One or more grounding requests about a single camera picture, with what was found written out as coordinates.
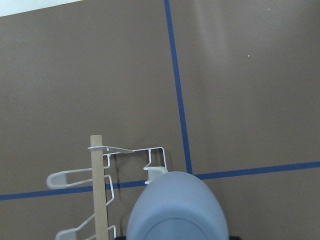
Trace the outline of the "light blue plastic cup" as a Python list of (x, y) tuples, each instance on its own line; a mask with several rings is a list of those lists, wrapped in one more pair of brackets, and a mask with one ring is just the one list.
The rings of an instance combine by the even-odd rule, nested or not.
[(130, 214), (128, 240), (227, 240), (226, 217), (199, 178), (172, 171), (152, 181)]

